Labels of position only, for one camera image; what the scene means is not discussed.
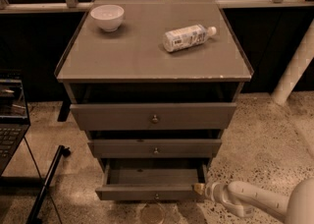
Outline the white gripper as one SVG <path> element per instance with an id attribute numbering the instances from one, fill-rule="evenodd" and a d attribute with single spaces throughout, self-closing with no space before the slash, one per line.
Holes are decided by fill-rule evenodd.
<path id="1" fill-rule="evenodd" d="M 193 190 L 201 196 L 205 194 L 213 202 L 227 203 L 230 201 L 228 186 L 223 183 L 208 183 L 206 186 L 203 183 L 195 183 Z"/>

